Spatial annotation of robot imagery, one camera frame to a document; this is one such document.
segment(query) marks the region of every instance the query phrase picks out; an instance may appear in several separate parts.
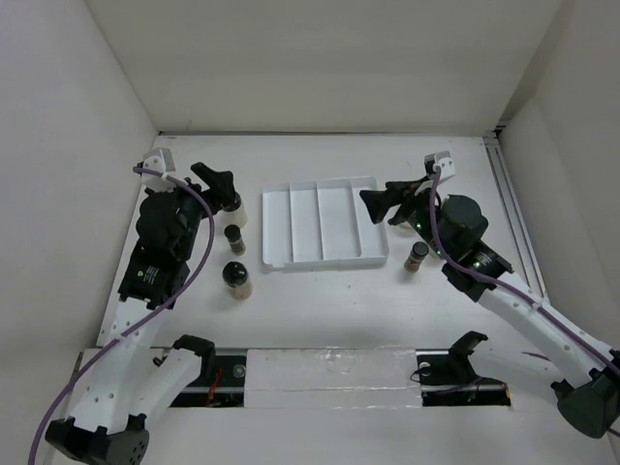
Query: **white table surface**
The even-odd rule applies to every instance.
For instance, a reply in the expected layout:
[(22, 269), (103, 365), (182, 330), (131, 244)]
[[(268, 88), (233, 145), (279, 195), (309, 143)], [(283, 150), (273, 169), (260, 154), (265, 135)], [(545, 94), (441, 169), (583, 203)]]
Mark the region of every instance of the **white table surface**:
[(399, 349), (250, 351), (245, 408), (168, 409), (142, 463), (617, 465), (607, 438), (579, 434), (517, 389), (511, 407), (422, 408), (415, 364)]
[[(486, 333), (516, 349), (529, 348), (502, 320), (457, 292), (441, 272), (442, 263), (428, 258), (415, 276), (402, 264), (414, 232), (387, 226), (389, 258), (380, 268), (267, 271), (262, 265), (262, 197), (264, 185), (335, 177), (375, 176), (386, 181), (424, 175), (423, 157), (449, 150), (457, 176), (440, 193), (475, 199), (490, 226), (484, 240), (520, 272), (518, 252), (480, 138), (427, 136), (183, 136), (156, 139), (154, 146), (172, 151), (178, 177), (190, 165), (204, 162), (234, 173), (237, 191), (249, 217), (243, 228), (247, 252), (240, 258), (254, 282), (243, 302), (232, 299), (221, 273), (237, 259), (216, 228), (213, 252), (201, 276), (176, 303), (174, 315), (155, 346), (169, 347), (184, 333), (204, 337), (217, 347), (323, 348), (401, 346), (448, 347), (469, 330)], [(108, 331), (117, 289), (138, 235), (135, 222), (141, 193), (110, 294), (102, 331)], [(208, 225), (204, 221), (190, 261), (202, 255)], [(100, 335), (101, 344), (106, 335)]]

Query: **white bracket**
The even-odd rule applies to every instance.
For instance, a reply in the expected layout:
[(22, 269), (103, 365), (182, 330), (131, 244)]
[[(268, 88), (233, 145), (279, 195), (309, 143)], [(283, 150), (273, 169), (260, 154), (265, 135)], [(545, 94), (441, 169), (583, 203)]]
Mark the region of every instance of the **white bracket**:
[[(568, 327), (571, 332), (606, 355), (609, 360), (613, 359), (609, 353), (610, 346), (587, 334), (550, 304), (543, 301), (542, 298), (535, 296), (518, 274), (504, 273), (499, 279), (530, 295), (537, 301), (537, 306), (542, 305), (546, 311)], [(528, 339), (541, 351), (541, 354), (547, 356), (558, 367), (562, 375), (574, 388), (592, 381), (590, 370), (593, 368), (600, 371), (605, 369), (605, 365), (600, 360), (594, 359), (590, 353), (547, 320), (538, 311), (538, 308), (533, 308), (510, 291), (500, 286), (493, 290), (486, 290), (482, 293), (478, 304), (508, 322), (517, 332)]]
[[(128, 298), (119, 302), (108, 342), (120, 338), (122, 331), (151, 312), (141, 300)], [(77, 427), (95, 431), (103, 426), (108, 434), (126, 428), (130, 405), (146, 377), (150, 347), (168, 313), (164, 311), (134, 331), (95, 363), (86, 392), (69, 413), (69, 417), (76, 419)]]
[[(454, 161), (452, 160), (452, 157), (447, 150), (426, 155), (424, 157), (424, 165), (427, 166), (429, 163), (433, 164), (434, 172), (437, 171), (437, 167), (440, 167), (442, 170), (441, 177), (439, 178), (439, 184), (443, 184), (447, 180), (456, 176), (456, 165), (454, 164)], [(432, 185), (432, 179), (422, 182), (416, 189), (415, 195), (419, 194), (422, 191), (425, 191), (426, 189), (430, 189)]]
[(129, 413), (146, 415), (144, 427), (150, 429), (176, 396), (201, 374), (202, 359), (186, 349), (172, 349), (164, 363), (136, 392)]
[[(172, 152), (167, 148), (154, 148), (142, 157), (142, 167), (165, 174), (173, 174), (175, 166)], [(174, 187), (170, 181), (153, 174), (143, 173), (140, 181), (142, 185), (155, 192), (168, 191)]]
[(564, 375), (550, 360), (509, 351), (491, 341), (480, 342), (468, 360), (479, 376), (516, 386), (551, 405), (557, 403), (551, 384), (561, 382)]

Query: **cable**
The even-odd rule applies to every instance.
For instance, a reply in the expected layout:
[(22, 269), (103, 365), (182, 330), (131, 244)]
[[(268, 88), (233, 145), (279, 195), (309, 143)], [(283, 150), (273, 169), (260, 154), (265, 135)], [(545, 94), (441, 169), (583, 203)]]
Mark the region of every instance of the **cable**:
[[(134, 172), (138, 174), (142, 174), (142, 173), (152, 174), (154, 176), (162, 175), (158, 171), (147, 170), (147, 169), (139, 168), (139, 167), (134, 167)], [(206, 201), (204, 201), (202, 197), (196, 191), (188, 187), (185, 181), (181, 181), (179, 179), (176, 179), (170, 176), (167, 177), (167, 180), (173, 183), (174, 185), (176, 185), (177, 187), (183, 189), (185, 192), (190, 194), (192, 197), (194, 197), (201, 204), (202, 208), (204, 208), (204, 211), (206, 212), (206, 216), (208, 217), (208, 220), (209, 220), (208, 243), (206, 244), (204, 255), (202, 255), (201, 261), (198, 263), (198, 266), (196, 267), (196, 271), (194, 271), (194, 273), (192, 273), (192, 275), (189, 278), (187, 278), (187, 281), (185, 282), (185, 284), (176, 293), (171, 295), (170, 298), (166, 300), (164, 303), (162, 303), (159, 307), (157, 307), (147, 316), (145, 316), (144, 318), (136, 322), (134, 325), (130, 326), (125, 331), (123, 331), (121, 333), (122, 337), (127, 337), (132, 332), (146, 325), (152, 319), (157, 317), (157, 315), (159, 315), (164, 310), (166, 310), (166, 308), (169, 307), (175, 300), (177, 300), (187, 290), (187, 288), (189, 288), (192, 285), (192, 283), (196, 280), (198, 275), (201, 273), (202, 269), (204, 268), (204, 264), (206, 263), (206, 259), (208, 259), (211, 253), (211, 249), (213, 248), (213, 239), (215, 238), (215, 220), (213, 219), (213, 213), (211, 213), (211, 209), (209, 208), (209, 205), (207, 205)], [(30, 452), (28, 453), (28, 465), (35, 465), (35, 459), (37, 458), (37, 448), (39, 447), (39, 443), (41, 442), (41, 439), (43, 438), (43, 434), (46, 429), (46, 426), (49, 423), (49, 420), (51, 419), (51, 416), (53, 415), (54, 411), (58, 408), (58, 406), (63, 401), (63, 399), (73, 390), (78, 380), (82, 376), (84, 376), (84, 374), (88, 371), (88, 369), (91, 366), (93, 366), (98, 360), (100, 360), (105, 354), (107, 354), (114, 347), (116, 347), (119, 342), (120, 342), (120, 339), (114, 339), (108, 344), (106, 344), (106, 346), (104, 346), (97, 354), (95, 354), (90, 360), (88, 360), (79, 369), (79, 371), (71, 379), (71, 381), (69, 381), (69, 383), (66, 386), (64, 386), (62, 390), (58, 393), (58, 395), (53, 400), (51, 405), (47, 408), (46, 414), (43, 416), (41, 423), (39, 423), (39, 427), (37, 428), (35, 436), (32, 440), (32, 444), (30, 446)]]
[(433, 393), (437, 394), (437, 395), (454, 394), (455, 392), (459, 392), (460, 390), (463, 390), (464, 388), (468, 388), (470, 386), (478, 385), (482, 381), (482, 379), (483, 379), (482, 376), (478, 376), (474, 381), (470, 381), (466, 385), (451, 387), (450, 389), (444, 389), (444, 390), (435, 390), (435, 391), (433, 391)]
[[(417, 380), (414, 380), (414, 376), (416, 376), (416, 375), (418, 375), (418, 379), (417, 379)], [(414, 382), (414, 383), (418, 383), (419, 385), (421, 385), (421, 384), (422, 384), (422, 381), (420, 381), (420, 380), (419, 380), (419, 377), (420, 377), (420, 373), (419, 373), (419, 369), (418, 369), (418, 370), (414, 371), (414, 372), (411, 374), (411, 376), (409, 377), (409, 381), (412, 381), (412, 382)]]
[(522, 352), (522, 354), (524, 354), (525, 356), (533, 357), (533, 358), (540, 358), (541, 360), (545, 360), (545, 361), (551, 361), (551, 359), (548, 356), (542, 356), (541, 354), (535, 354), (533, 352)]
[(220, 381), (222, 380), (222, 374), (224, 373), (224, 369), (220, 368), (219, 370), (217, 370), (217, 373), (215, 373), (215, 381), (211, 384), (211, 387), (209, 388), (209, 393), (206, 396), (206, 405), (208, 406), (212, 401), (213, 401), (213, 396), (215, 395), (215, 389), (217, 388), (217, 385), (220, 384)]
[(474, 279), (478, 281), (482, 281), (483, 283), (490, 283), (495, 286), (500, 286), (506, 289), (507, 291), (509, 291), (510, 293), (512, 293), (513, 295), (516, 295), (517, 297), (523, 299), (529, 305), (533, 307), (538, 307), (539, 313), (541, 313), (548, 321), (550, 321), (554, 326), (556, 326), (558, 329), (564, 332), (571, 340), (575, 342), (575, 344), (581, 346), (583, 349), (589, 352), (594, 358), (597, 358), (598, 360), (600, 360), (609, 369), (609, 371), (611, 371), (615, 376), (618, 377), (618, 379), (620, 379), (620, 368), (615, 366), (611, 361), (607, 359), (606, 356), (601, 354), (594, 347), (592, 347), (586, 341), (581, 339), (577, 334), (572, 332), (568, 326), (564, 325), (561, 321), (555, 318), (550, 312), (545, 310), (532, 297), (528, 296), (526, 293), (520, 291), (516, 287), (511, 286), (508, 283), (505, 283), (504, 281), (492, 278), (485, 274), (478, 273), (477, 271), (461, 266), (448, 255), (448, 253), (446, 252), (446, 249), (444, 249), (444, 246), (439, 238), (439, 230), (437, 227), (437, 216), (435, 214), (435, 211), (436, 211), (435, 210), (435, 196), (437, 195), (437, 186), (439, 185), (439, 180), (441, 178), (442, 169), (439, 166), (436, 166), (435, 172), (436, 174), (432, 176), (433, 184), (431, 186), (431, 192), (430, 192), (430, 229), (433, 233), (433, 240), (435, 241), (435, 245), (437, 246), (439, 251), (442, 253), (442, 256), (444, 257), (444, 259), (446, 259), (446, 262), (450, 266), (452, 266), (454, 269), (456, 269), (457, 271), (460, 271), (461, 273), (472, 276)]

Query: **white enclosure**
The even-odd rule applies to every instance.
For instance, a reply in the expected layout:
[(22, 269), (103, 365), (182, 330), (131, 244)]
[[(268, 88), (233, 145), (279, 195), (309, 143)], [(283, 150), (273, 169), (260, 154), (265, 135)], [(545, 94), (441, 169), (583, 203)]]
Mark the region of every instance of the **white enclosure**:
[(175, 131), (492, 129), (560, 0), (86, 0)]

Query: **tray divider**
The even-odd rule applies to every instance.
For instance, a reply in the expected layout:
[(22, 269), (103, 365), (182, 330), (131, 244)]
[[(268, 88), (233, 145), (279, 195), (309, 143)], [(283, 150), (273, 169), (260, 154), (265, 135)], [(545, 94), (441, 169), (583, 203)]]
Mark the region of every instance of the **tray divider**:
[(319, 240), (321, 241), (321, 260), (326, 259), (325, 242), (323, 241), (323, 221), (321, 220), (321, 199), (319, 198), (319, 183), (314, 183), (314, 195), (317, 196), (317, 218), (319, 218)]
[(295, 223), (295, 214), (293, 213), (293, 191), (291, 190), (291, 183), (289, 186), (289, 218), (291, 218), (291, 227), (289, 228), (289, 236), (291, 237), (291, 255), (290, 262), (293, 263), (295, 261), (295, 228), (293, 224)]
[(361, 232), (359, 231), (359, 211), (357, 211), (356, 193), (354, 191), (353, 181), (351, 179), (349, 179), (349, 195), (351, 196), (353, 212), (356, 216), (357, 249), (359, 251), (359, 254), (357, 256), (361, 257), (363, 255), (363, 249), (361, 248)]

